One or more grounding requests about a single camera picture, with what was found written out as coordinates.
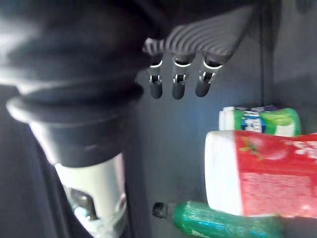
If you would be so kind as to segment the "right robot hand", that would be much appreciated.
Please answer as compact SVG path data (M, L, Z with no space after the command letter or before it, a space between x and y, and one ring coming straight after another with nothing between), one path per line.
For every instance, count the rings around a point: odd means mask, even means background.
M55 237L89 238L71 207L72 181L96 187L93 221L104 238L131 236L125 204L122 140L129 111L143 94L139 71L150 66L146 41L164 41L180 25L216 20L211 57L224 62L254 9L250 0L3 0L0 3L0 82L20 94L6 106L29 125L33 182L47 195L44 220Z

